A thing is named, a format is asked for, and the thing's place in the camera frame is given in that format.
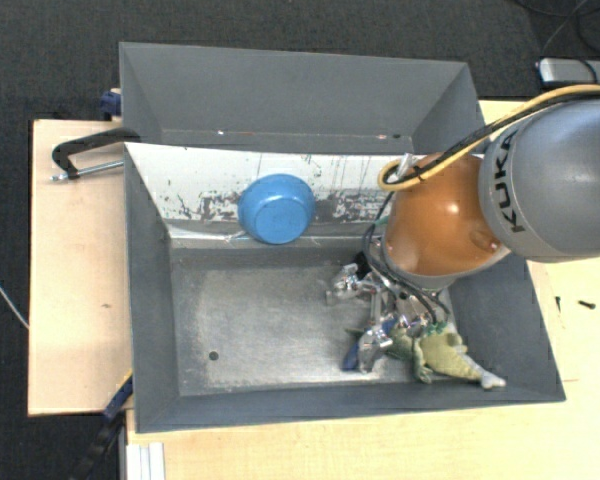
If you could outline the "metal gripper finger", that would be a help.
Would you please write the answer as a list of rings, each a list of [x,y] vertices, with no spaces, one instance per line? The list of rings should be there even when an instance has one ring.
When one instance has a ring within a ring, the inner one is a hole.
[[[367,278],[360,278],[358,265],[350,263],[344,265],[330,281],[325,290],[325,300],[327,305],[336,305],[363,294],[374,294],[375,292],[376,284]]]
[[[393,340],[382,327],[371,327],[365,330],[358,340],[358,370],[371,372],[376,361],[393,345]]]

